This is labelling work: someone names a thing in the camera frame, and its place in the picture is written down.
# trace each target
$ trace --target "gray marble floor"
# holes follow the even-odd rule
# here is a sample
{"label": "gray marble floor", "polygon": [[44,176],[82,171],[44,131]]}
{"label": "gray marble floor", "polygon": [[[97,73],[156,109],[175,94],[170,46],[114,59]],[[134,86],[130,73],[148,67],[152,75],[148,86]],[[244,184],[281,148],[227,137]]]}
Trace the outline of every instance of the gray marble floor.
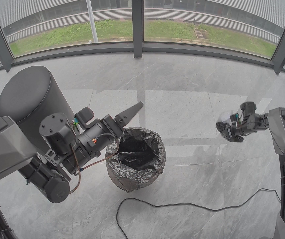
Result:
{"label": "gray marble floor", "polygon": [[[285,107],[285,74],[211,57],[132,53],[65,57],[31,63],[54,75],[74,112],[90,106],[95,116],[116,115],[142,101],[129,126],[158,132],[165,144],[164,173],[152,185],[126,193],[117,188],[104,163],[82,172],[76,192],[64,202],[47,201],[17,172],[0,181],[0,204],[19,238],[85,239],[124,236],[116,210],[126,197],[156,205],[192,202],[221,208],[244,202],[257,189],[280,193],[280,169],[269,132],[229,143],[215,129],[225,110],[254,101],[257,112]],[[18,71],[0,71],[0,93]],[[71,186],[77,183],[73,178]],[[191,206],[154,209],[127,201],[120,224],[130,239],[272,237],[280,203],[260,192],[238,209],[211,213]]]}

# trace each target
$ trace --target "black trash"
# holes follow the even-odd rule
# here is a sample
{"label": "black trash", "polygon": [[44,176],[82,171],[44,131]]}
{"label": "black trash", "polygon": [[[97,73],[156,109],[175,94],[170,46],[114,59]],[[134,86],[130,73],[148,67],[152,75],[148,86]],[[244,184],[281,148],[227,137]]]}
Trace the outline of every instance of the black trash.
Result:
{"label": "black trash", "polygon": [[[166,151],[159,134],[141,127],[129,127],[119,139],[117,153],[106,160],[109,177],[122,190],[133,190],[152,184],[164,171]],[[107,146],[112,155],[116,142]]]}

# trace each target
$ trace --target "trash bag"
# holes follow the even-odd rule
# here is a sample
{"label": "trash bag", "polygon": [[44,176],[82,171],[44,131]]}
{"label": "trash bag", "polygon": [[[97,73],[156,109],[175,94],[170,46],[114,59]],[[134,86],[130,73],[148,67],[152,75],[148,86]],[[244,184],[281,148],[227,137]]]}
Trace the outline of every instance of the trash bag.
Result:
{"label": "trash bag", "polygon": [[[112,155],[114,141],[107,146]],[[152,184],[164,171],[166,151],[159,134],[142,127],[129,127],[119,138],[117,153],[106,160],[108,175],[120,189],[130,193]]]}

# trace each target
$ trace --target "grass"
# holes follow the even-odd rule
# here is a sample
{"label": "grass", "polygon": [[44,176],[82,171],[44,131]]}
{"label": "grass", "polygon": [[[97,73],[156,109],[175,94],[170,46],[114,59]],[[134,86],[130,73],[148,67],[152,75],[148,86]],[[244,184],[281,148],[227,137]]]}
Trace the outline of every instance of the grass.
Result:
{"label": "grass", "polygon": [[[133,29],[130,20],[106,19],[95,22],[95,25],[100,41],[109,41],[119,37],[132,40]],[[192,23],[147,20],[144,26],[144,37],[146,40],[154,38],[167,38],[172,41],[175,41],[174,39],[195,40],[194,27]],[[198,25],[197,28],[206,30],[208,38],[206,42],[213,46],[242,50],[268,58],[272,57],[276,48],[275,44],[236,31],[205,24]],[[88,43],[89,40],[93,40],[93,34],[90,23],[86,22],[59,27],[42,34],[19,39],[10,43],[10,48],[14,56],[17,57],[49,48]]]}

